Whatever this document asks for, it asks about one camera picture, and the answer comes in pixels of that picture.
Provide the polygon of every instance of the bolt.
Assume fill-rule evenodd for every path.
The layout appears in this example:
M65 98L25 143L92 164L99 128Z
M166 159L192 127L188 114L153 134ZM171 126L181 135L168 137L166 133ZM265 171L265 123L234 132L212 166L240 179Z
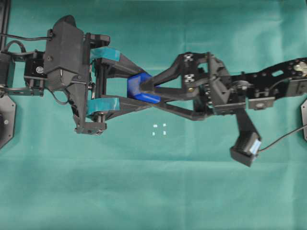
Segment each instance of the bolt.
M35 69L35 71L36 71L37 73L41 74L41 73L44 72L44 68L41 67L41 66L38 66L38 67Z

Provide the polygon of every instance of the black wire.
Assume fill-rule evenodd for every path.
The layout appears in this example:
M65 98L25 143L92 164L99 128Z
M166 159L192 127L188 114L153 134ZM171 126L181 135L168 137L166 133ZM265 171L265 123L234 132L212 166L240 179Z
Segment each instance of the black wire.
M285 78L285 79L281 79L281 80L279 80L278 82L274 83L274 84L269 88L269 92L270 92L276 85L278 85L279 83L281 83L281 82L283 82L283 81L285 81L285 80L289 80L290 78L291 78L291 77Z
M52 37L20 37L20 36L15 36L11 34L2 34L2 33L0 33L0 36L10 37L10 38L24 40L24 41L39 41L39 40L51 40L52 39Z
M67 104L68 101L70 100L69 94L68 94L68 92L67 92L66 90L64 90L63 92L64 92L64 94L65 94L66 97L67 97L67 101L62 102L62 101L60 101L60 100L55 96L54 92L52 92L52 91L51 91L50 89L48 89L48 88L46 88L46 89L52 94L52 96L54 97L54 99L56 100L56 102L59 103L59 104L62 104L62 105Z
M291 134L293 134L293 133L296 133L296 132L298 132L298 131L300 131L300 130L306 128L306 127L307 127L307 124L306 124L306 125L303 125L303 126L300 127L300 128L297 128L297 129L295 129L295 130L292 130L291 132L289 132L289 133L287 133L287 134L281 136L280 138L278 138L277 140L275 140L274 142L272 142L272 143L271 143L270 145L268 145L267 147L265 147L265 148L263 148L263 149L260 149L258 152L263 152L263 151L267 150L268 148L272 147L272 146L275 145L277 142L281 141L282 139L286 138L287 136L289 136L289 135L291 135Z
M22 44L22 42L18 41L18 40L12 40L10 41L3 49L4 52L8 52L9 51L9 48L11 47L12 44L16 43L17 45L19 45L20 47L20 50L22 53L25 53L26 50L25 50L25 47L24 45Z

